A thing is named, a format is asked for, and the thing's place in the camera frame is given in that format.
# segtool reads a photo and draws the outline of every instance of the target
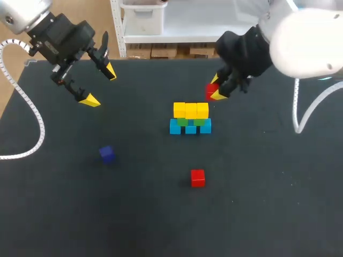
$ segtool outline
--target light blue block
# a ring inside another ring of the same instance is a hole
[[[196,133],[197,133],[197,127],[195,126],[186,127],[186,134],[196,134]]]
[[[177,124],[177,119],[170,119],[169,133],[171,135],[181,135],[181,127]]]
[[[211,134],[211,132],[212,132],[211,119],[206,119],[205,125],[200,127],[200,134]]]

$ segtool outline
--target red block in gripper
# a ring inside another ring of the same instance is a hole
[[[215,99],[211,98],[211,95],[213,95],[213,93],[216,92],[218,89],[219,89],[218,84],[208,84],[206,86],[206,100],[215,101]]]
[[[191,170],[192,187],[205,186],[205,172],[204,170]]]

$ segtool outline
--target blue block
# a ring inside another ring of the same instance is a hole
[[[101,148],[99,152],[104,163],[110,163],[115,158],[113,149],[110,146],[105,146]]]
[[[200,127],[200,134],[211,134],[211,132],[212,132],[211,119],[206,119],[205,125]]]
[[[195,126],[186,127],[186,134],[196,134],[196,133],[197,133],[197,127]]]
[[[177,124],[177,119],[170,119],[169,133],[171,135],[181,135],[181,127]]]

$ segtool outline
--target white cable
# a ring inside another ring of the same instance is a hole
[[[11,75],[8,73],[8,71],[5,67],[4,60],[3,60],[3,51],[4,51],[4,48],[6,46],[8,46],[9,44],[17,44],[17,45],[21,46],[26,52],[29,52],[30,46],[28,46],[26,43],[21,42],[17,39],[8,39],[6,41],[3,41],[0,44],[0,69],[3,71],[5,77],[9,80],[9,82],[12,84],[12,86],[18,91],[18,93],[24,98],[24,100],[26,101],[28,106],[30,106],[33,113],[36,115],[36,118],[37,118],[38,123],[39,123],[40,136],[39,136],[39,140],[38,140],[37,144],[31,150],[24,152],[22,154],[0,156],[0,160],[19,159],[19,158],[26,157],[30,154],[33,154],[35,151],[38,150],[38,148],[41,147],[41,145],[43,144],[44,136],[45,136],[44,122],[43,122],[43,119],[42,119],[41,115],[39,114],[36,106],[34,106],[33,102],[30,100],[30,98],[28,98],[28,96],[24,93],[24,91],[19,87],[19,85],[11,77]]]
[[[297,117],[297,105],[298,105],[298,96],[299,96],[299,79],[295,79],[294,82],[294,96],[293,96],[293,126],[294,130],[297,134],[300,134],[303,129],[305,128],[306,122],[310,118],[313,111],[317,108],[317,106],[330,94],[333,92],[343,88],[343,81],[338,82],[334,84],[333,86],[327,88],[325,91],[323,91],[310,105],[310,107],[306,110],[300,125],[298,123],[298,117]]]

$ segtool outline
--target dark blue block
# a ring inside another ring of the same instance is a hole
[[[115,158],[113,149],[110,146],[105,146],[101,148],[99,152],[104,163],[110,163]]]

